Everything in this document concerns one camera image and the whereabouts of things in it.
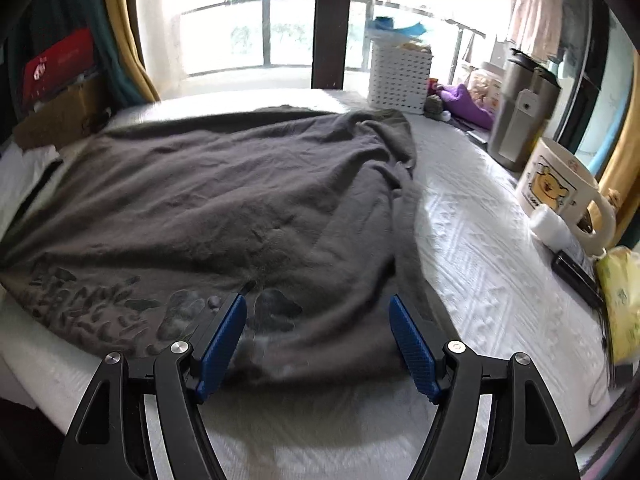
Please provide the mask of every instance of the curtain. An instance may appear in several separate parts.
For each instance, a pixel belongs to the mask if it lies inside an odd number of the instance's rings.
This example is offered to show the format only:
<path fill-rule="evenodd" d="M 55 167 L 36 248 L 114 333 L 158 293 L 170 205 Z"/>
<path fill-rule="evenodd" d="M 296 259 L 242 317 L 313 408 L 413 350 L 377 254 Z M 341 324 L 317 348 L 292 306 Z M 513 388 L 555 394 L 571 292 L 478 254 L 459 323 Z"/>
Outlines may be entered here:
<path fill-rule="evenodd" d="M 631 224 L 626 228 L 625 233 L 622 235 L 620 245 L 624 245 L 631 250 L 635 250 L 640 253 L 640 212 L 636 211 Z"/>
<path fill-rule="evenodd" d="M 600 191 L 609 189 L 620 193 L 622 206 L 616 216 L 616 235 L 610 247 L 619 243 L 640 205 L 640 56 L 634 52 L 634 83 L 625 124 L 609 163 L 600 179 Z M 590 206 L 591 219 L 597 229 L 601 217 L 598 209 Z"/>
<path fill-rule="evenodd" d="M 499 39 L 514 43 L 533 58 L 558 54 L 562 32 L 562 0 L 507 0 L 509 20 Z"/>
<path fill-rule="evenodd" d="M 81 27 L 91 30 L 98 68 L 105 73 L 116 102 L 124 108 L 145 103 L 120 65 L 104 0 L 33 0 L 6 43 L 9 83 L 18 120 L 25 116 L 21 105 L 24 65 Z"/>
<path fill-rule="evenodd" d="M 120 62 L 140 94 L 149 102 L 159 101 L 154 84 L 146 73 L 138 56 L 138 48 L 131 31 L 127 0 L 104 0 L 113 35 L 118 45 Z"/>

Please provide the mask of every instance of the red box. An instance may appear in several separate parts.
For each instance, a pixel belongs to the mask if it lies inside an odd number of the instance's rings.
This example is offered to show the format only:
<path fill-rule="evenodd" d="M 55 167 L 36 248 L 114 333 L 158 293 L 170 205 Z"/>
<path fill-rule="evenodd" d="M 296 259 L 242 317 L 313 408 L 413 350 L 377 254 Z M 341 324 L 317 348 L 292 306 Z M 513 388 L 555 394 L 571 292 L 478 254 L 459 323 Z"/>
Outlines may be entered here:
<path fill-rule="evenodd" d="M 94 39 L 88 28 L 80 28 L 24 67 L 22 108 L 52 97 L 93 66 Z"/>

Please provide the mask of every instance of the hanging clothes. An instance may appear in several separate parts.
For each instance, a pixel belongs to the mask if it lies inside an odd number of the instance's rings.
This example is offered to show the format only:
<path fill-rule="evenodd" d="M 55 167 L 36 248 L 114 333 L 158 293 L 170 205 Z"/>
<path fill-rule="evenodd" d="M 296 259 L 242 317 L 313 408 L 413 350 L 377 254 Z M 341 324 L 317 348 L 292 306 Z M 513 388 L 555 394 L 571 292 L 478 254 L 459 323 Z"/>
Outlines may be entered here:
<path fill-rule="evenodd" d="M 498 38 L 538 61 L 555 57 L 562 33 L 562 0 L 507 0 L 507 6 L 508 26 Z"/>

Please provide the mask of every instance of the thermos lid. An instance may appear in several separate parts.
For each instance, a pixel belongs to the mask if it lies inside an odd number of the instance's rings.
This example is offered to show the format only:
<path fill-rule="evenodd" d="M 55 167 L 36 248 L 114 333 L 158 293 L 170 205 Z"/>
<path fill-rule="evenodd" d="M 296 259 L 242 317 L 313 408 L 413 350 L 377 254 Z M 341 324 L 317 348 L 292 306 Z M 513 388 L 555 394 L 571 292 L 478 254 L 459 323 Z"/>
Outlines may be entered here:
<path fill-rule="evenodd" d="M 540 77 L 542 79 L 545 79 L 546 81 L 549 81 L 553 86 L 560 88 L 556 76 L 552 72 L 549 72 L 549 70 L 544 68 L 542 65 L 540 65 L 540 63 L 537 63 L 533 58 L 527 56 L 527 54 L 525 54 L 523 51 L 518 50 L 517 48 L 512 48 L 509 62 L 520 65 L 530 72 L 533 72 L 534 69 L 539 68 L 541 70 Z"/>

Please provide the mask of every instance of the mug handle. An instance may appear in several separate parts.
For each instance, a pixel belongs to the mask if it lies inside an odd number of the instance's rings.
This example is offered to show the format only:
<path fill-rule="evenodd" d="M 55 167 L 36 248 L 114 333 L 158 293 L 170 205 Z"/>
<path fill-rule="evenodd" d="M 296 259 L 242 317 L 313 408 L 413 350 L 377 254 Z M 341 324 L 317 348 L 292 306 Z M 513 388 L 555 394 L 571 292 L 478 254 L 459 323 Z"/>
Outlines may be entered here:
<path fill-rule="evenodd" d="M 593 201 L 600 210 L 600 216 L 602 216 L 600 229 L 593 233 L 585 233 L 577 225 L 572 225 L 571 231 L 587 253 L 599 256 L 602 253 L 602 249 L 607 246 L 616 233 L 616 211 L 600 193 L 596 193 Z"/>

